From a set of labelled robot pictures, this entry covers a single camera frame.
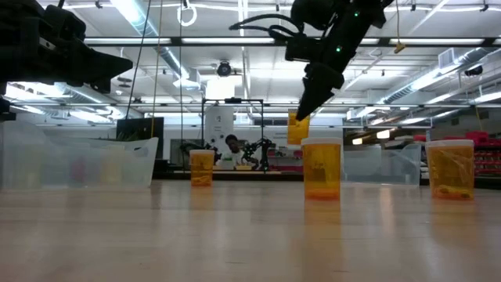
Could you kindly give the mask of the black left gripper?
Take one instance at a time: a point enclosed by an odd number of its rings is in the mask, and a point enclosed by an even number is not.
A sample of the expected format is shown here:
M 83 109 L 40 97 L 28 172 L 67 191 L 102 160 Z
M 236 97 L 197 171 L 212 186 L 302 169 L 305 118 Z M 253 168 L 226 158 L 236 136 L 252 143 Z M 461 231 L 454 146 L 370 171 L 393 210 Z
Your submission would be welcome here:
M 87 84 L 107 92 L 110 80 L 132 67 L 131 60 L 96 51 L 80 40 L 57 46 L 41 38 L 37 44 L 0 47 L 0 84 Z

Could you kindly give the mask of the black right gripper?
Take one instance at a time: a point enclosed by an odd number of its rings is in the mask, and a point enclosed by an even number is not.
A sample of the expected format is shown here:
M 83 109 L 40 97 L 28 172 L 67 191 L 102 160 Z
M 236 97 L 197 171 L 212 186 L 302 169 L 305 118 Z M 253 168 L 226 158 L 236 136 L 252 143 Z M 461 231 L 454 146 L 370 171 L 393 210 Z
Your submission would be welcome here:
M 373 15 L 311 15 L 305 23 L 327 35 L 305 67 L 304 91 L 296 119 L 304 120 L 344 84 L 343 72 L 374 22 Z

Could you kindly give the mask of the large amber medicine bottle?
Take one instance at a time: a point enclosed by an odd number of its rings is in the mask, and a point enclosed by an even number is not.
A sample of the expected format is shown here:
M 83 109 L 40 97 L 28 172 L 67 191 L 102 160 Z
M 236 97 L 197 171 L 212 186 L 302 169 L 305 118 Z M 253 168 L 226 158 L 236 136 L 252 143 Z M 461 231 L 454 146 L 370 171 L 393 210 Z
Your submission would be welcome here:
M 191 150 L 189 152 L 190 181 L 191 186 L 212 186 L 214 151 Z
M 445 139 L 426 142 L 431 196 L 436 199 L 474 199 L 474 141 Z
M 308 137 L 301 141 L 306 199 L 341 198 L 342 144 L 337 137 Z

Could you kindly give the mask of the clear plastic bin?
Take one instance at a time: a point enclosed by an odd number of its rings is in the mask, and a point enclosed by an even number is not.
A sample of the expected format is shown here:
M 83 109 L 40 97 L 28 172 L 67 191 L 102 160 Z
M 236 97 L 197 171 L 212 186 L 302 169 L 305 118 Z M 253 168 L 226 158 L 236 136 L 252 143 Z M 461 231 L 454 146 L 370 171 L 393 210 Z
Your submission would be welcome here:
M 380 147 L 345 151 L 342 179 L 350 183 L 418 186 L 422 146 L 409 144 L 400 150 Z
M 159 139 L 109 141 L 47 136 L 22 121 L 0 123 L 0 189 L 151 184 Z

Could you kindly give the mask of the black overhead light beam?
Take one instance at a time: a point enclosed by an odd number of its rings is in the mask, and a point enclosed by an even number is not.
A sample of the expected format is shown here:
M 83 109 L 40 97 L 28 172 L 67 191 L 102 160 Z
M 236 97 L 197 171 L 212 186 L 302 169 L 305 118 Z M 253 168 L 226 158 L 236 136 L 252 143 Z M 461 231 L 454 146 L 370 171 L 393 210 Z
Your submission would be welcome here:
M 361 47 L 395 47 L 398 43 L 411 48 L 439 47 L 495 47 L 501 48 L 501 37 L 496 38 L 364 38 Z M 91 47 L 144 46 L 285 46 L 284 40 L 267 37 L 90 37 L 85 44 Z

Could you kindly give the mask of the person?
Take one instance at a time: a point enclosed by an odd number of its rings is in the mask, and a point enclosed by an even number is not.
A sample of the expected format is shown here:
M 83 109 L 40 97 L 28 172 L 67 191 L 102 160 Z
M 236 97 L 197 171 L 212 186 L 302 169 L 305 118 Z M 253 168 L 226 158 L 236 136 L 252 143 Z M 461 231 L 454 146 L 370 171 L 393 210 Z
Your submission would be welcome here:
M 245 163 L 243 159 L 243 151 L 240 149 L 237 137 L 233 134 L 227 135 L 225 143 L 229 148 L 229 152 L 225 154 L 224 159 L 231 160 L 234 166 L 243 165 Z

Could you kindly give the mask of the white panel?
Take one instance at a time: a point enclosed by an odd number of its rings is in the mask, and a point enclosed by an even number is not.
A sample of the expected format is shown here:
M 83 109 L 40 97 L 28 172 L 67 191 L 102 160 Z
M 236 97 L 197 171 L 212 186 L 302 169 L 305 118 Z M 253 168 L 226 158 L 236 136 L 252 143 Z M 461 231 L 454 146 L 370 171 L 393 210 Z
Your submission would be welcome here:
M 204 141 L 218 154 L 229 151 L 225 138 L 234 132 L 234 109 L 232 107 L 213 106 L 207 108 L 204 115 Z

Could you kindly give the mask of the red storage shelf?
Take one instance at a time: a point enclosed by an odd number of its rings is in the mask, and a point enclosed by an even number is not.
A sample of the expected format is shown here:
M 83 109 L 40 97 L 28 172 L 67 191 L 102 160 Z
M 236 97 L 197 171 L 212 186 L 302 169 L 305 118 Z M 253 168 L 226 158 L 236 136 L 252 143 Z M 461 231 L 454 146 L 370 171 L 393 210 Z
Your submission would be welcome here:
M 501 137 L 492 138 L 487 132 L 467 132 L 464 136 L 445 136 L 441 139 L 470 139 L 474 141 L 474 177 L 501 177 Z

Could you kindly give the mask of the silver ceiling air duct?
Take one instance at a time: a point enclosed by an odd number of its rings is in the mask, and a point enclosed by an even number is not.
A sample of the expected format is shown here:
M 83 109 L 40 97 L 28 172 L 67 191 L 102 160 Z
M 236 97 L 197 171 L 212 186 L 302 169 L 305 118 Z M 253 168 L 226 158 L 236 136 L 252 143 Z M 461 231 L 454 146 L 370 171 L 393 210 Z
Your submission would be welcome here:
M 147 38 L 160 36 L 157 24 L 151 20 L 148 8 L 141 0 L 110 0 L 110 2 L 140 36 Z M 177 79 L 189 77 L 187 69 L 168 47 L 155 45 L 153 48 L 171 68 Z

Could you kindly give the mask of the black metal frame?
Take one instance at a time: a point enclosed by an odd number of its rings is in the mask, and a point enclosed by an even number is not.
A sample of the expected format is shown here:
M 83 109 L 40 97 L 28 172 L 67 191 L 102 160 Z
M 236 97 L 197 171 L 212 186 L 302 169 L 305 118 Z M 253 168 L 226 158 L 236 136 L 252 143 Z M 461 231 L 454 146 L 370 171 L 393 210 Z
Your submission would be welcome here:
M 202 129 L 201 140 L 204 141 L 204 115 L 205 115 L 205 111 L 207 110 L 207 108 L 210 108 L 213 106 L 232 107 L 234 109 L 234 129 L 235 129 L 235 120 L 237 118 L 235 110 L 238 110 L 240 108 L 243 108 L 244 110 L 249 110 L 256 103 L 259 103 L 261 105 L 261 108 L 264 109 L 264 102 L 262 99 L 241 99 L 241 98 L 203 99 L 202 100 L 202 111 L 201 111 L 201 129 Z M 264 138 L 263 133 L 264 133 L 264 131 L 261 131 L 261 138 Z M 243 151 L 243 147 L 246 143 L 244 143 L 238 137 L 237 137 L 237 139 L 239 140 L 240 149 Z

